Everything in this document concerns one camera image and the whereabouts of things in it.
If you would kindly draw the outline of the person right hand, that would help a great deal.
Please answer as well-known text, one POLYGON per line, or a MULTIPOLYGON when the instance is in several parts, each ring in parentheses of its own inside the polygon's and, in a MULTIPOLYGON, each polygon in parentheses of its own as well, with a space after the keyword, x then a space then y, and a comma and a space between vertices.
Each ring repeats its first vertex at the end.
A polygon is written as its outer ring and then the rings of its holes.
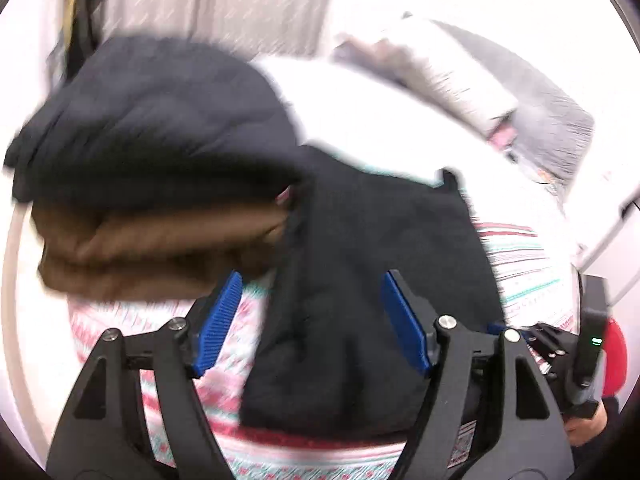
POLYGON ((608 413, 600 400, 591 418, 569 418, 564 422, 564 429, 570 445, 579 448, 602 434, 607 423, 608 413))

